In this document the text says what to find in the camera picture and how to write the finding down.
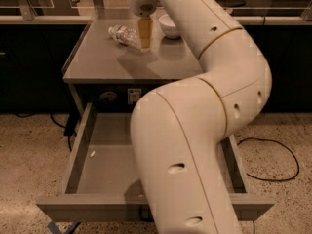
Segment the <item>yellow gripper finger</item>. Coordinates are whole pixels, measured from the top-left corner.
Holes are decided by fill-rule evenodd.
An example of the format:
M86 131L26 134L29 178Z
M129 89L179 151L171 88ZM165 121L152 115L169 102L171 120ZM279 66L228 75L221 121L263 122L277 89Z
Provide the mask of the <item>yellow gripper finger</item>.
M141 17L137 22L140 45L143 49L150 47L151 35L153 29L153 20L151 17Z

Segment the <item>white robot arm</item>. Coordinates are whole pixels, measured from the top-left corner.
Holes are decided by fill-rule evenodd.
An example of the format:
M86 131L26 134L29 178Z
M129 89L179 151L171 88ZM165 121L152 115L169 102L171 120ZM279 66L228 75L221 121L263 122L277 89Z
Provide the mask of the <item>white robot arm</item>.
M159 234L242 234L218 162L219 143L268 101L263 53L215 0L131 0L137 15L157 2L177 26L202 73L143 96L131 141Z

